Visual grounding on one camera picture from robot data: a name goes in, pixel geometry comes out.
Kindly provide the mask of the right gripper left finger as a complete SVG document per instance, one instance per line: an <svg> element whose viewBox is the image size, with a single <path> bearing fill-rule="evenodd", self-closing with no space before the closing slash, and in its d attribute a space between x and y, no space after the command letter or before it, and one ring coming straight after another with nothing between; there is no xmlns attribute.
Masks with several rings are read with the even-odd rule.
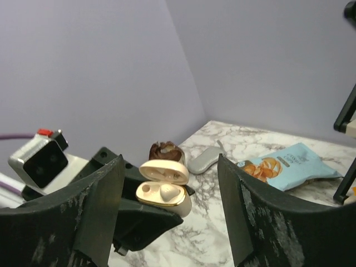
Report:
<svg viewBox="0 0 356 267"><path fill-rule="evenodd" d="M91 175L1 209L1 266L107 266L125 178L118 156Z"/></svg>

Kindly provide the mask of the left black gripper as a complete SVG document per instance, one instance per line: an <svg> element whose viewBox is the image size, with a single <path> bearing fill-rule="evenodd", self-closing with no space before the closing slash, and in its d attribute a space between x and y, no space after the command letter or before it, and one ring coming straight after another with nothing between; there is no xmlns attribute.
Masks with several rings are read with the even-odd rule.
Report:
<svg viewBox="0 0 356 267"><path fill-rule="evenodd" d="M52 181L49 189L36 191L25 186L21 192L26 201L34 200L79 181L99 170L117 155L106 147L100 148L90 159L67 155L67 167ZM150 245L168 230L183 223L183 219L165 209L136 201L139 185L139 170L128 161L125 164L125 183L113 235L114 251L126 255L128 251L139 251Z"/></svg>

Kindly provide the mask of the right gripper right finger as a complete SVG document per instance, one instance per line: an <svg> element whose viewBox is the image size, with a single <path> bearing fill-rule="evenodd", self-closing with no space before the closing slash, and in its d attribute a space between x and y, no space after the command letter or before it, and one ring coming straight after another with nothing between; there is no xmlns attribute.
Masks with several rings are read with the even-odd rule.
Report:
<svg viewBox="0 0 356 267"><path fill-rule="evenodd" d="M217 174L235 266L354 266L355 204L284 193L220 156Z"/></svg>

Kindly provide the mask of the beige earbud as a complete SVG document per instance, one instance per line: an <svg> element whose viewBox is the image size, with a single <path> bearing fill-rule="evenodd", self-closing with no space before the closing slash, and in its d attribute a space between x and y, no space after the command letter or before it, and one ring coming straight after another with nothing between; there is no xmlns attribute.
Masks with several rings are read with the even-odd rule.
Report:
<svg viewBox="0 0 356 267"><path fill-rule="evenodd" d="M180 190L172 185L163 184L160 186L160 196L164 202L171 201L173 198L177 197L179 194L180 194Z"/></svg>

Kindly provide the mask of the beige earbud charging case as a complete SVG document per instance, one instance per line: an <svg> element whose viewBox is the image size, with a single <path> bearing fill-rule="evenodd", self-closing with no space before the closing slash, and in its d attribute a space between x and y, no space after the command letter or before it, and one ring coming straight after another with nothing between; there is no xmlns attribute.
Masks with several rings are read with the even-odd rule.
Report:
<svg viewBox="0 0 356 267"><path fill-rule="evenodd" d="M180 217L187 217L192 202L186 185L189 171L185 165L172 160L148 160L139 167L147 179L136 189L136 198L144 204L163 208Z"/></svg>

